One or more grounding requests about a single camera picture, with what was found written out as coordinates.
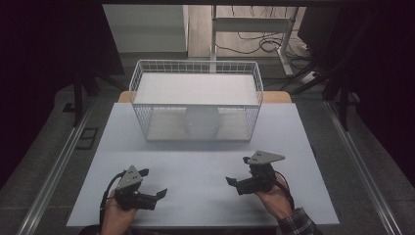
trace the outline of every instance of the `gray floor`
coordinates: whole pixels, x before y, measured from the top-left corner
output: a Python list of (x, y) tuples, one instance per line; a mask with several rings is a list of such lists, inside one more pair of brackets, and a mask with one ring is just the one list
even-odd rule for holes
[[(206, 59), (202, 54), (198, 55), (195, 52), (194, 55), (191, 59)], [(236, 55), (226, 55), (226, 58), (220, 59), (238, 59), (234, 57)], [(139, 58), (124, 57), (126, 76), (117, 76), (116, 79), (127, 84), (137, 59)], [(287, 81), (278, 60), (263, 57), (252, 58), (252, 60), (259, 64), (266, 90), (278, 90), (283, 82)], [(93, 113), (85, 126), (85, 128), (97, 128), (97, 139), (92, 143), (90, 150), (77, 149), (71, 155), (35, 234), (77, 234), (80, 231), (80, 228), (66, 227), (66, 223), (94, 157), (112, 106), (120, 94), (120, 91), (106, 82), (97, 80), (101, 92), (96, 97)], [(324, 234), (387, 234), (321, 99), (320, 92), (323, 88), (324, 84), (321, 84), (293, 97), (341, 222), (340, 225), (321, 225), (320, 228)], [(73, 102), (72, 97), (71, 87), (57, 94), (55, 109), (48, 121), (15, 173), (1, 189), (0, 234), (17, 233), (56, 157), (62, 151), (73, 123), (73, 114), (63, 113), (62, 110), (66, 103)], [(362, 123), (353, 106), (349, 107), (347, 120), (349, 133), (387, 199), (402, 234), (415, 234), (414, 188), (382, 145)], [(85, 147), (89, 144), (88, 140), (82, 140), (78, 141), (77, 146)]]
[[(236, 17), (252, 17), (251, 7), (234, 7), (234, 13)], [(253, 7), (254, 16), (257, 18), (285, 18), (290, 15), (294, 8), (288, 8), (286, 14), (285, 7)], [(296, 17), (296, 23), (294, 25), (294, 31), (291, 36), (291, 44), (296, 51), (301, 51), (300, 46), (304, 45), (297, 38), (297, 31), (300, 27), (302, 16), (305, 8), (299, 8), (299, 12)], [(230, 6), (218, 6), (217, 16), (220, 17), (232, 17), (232, 9)], [(208, 57), (211, 39), (211, 6), (189, 6), (189, 57)], [(241, 32), (240, 36), (243, 38), (259, 37), (261, 32)], [(275, 35), (277, 38), (281, 38), (282, 34)], [(241, 39), (237, 33), (233, 32), (218, 32), (216, 34), (216, 44), (221, 47), (231, 48), (242, 52), (251, 52), (258, 47), (258, 40), (244, 40)], [(264, 52), (258, 50), (254, 53), (244, 55), (235, 53), (229, 50), (217, 49), (218, 57), (278, 57), (276, 52)]]

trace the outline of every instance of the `white tabletop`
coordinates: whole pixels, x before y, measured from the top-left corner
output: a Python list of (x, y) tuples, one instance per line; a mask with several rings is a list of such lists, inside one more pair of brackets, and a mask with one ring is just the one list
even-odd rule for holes
[(167, 188), (154, 211), (138, 211), (143, 228), (256, 227), (276, 225), (255, 195), (239, 196), (225, 176), (251, 177), (242, 157), (256, 150), (284, 155), (273, 163), (290, 183), (296, 207), (317, 224), (339, 223), (295, 104), (264, 104), (250, 143), (148, 143), (131, 104), (115, 104), (68, 226), (98, 224), (110, 180), (135, 165), (149, 168), (140, 192)]

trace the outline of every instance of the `handheld controller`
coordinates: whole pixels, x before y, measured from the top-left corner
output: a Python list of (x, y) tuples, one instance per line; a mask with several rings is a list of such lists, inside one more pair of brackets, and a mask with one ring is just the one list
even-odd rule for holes
[(236, 187), (239, 195), (251, 194), (258, 191), (269, 192), (274, 185), (277, 185), (283, 190), (290, 202), (291, 208), (294, 209), (294, 200), (290, 191), (277, 181), (275, 170), (271, 165), (273, 162), (284, 159), (285, 157), (281, 155), (256, 151), (251, 158), (244, 157), (244, 163), (250, 166), (250, 173), (253, 177), (241, 181), (226, 177), (226, 181), (230, 186)]
[(132, 165), (115, 188), (115, 199), (124, 210), (132, 208), (154, 210), (158, 200), (164, 198), (167, 189), (159, 191), (156, 196), (142, 194), (138, 191), (143, 177), (149, 174), (147, 168), (137, 171)]

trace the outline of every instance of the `wooden table edge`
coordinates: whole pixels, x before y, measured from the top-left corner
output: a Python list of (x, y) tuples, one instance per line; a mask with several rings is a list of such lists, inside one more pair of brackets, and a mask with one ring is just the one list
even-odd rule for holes
[[(119, 103), (129, 103), (129, 91), (123, 91), (118, 98)], [(264, 91), (263, 104), (293, 103), (290, 94), (286, 91)]]

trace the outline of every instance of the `wire basket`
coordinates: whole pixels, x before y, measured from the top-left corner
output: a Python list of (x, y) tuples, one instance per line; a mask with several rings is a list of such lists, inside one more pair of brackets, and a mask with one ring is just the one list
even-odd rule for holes
[(129, 94), (147, 141), (251, 141), (262, 103), (256, 62), (139, 61)]

